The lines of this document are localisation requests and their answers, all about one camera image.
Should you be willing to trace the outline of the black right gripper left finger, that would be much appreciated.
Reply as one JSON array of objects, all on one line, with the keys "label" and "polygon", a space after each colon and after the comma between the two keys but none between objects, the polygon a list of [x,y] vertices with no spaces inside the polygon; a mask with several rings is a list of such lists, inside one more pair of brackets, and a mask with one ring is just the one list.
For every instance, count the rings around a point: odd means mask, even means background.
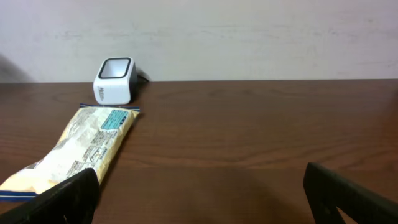
[{"label": "black right gripper left finger", "polygon": [[1,214],[1,223],[90,224],[99,198],[97,175],[87,168],[41,194],[2,190],[2,201],[22,204]]}]

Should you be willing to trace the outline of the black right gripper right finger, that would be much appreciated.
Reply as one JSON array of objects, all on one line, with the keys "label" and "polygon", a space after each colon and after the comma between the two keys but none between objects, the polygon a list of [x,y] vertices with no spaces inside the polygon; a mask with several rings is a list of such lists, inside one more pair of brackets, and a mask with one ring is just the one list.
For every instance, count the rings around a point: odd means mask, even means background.
[{"label": "black right gripper right finger", "polygon": [[397,223],[397,203],[320,164],[307,164],[303,187],[315,223],[344,224],[340,211],[356,223]]}]

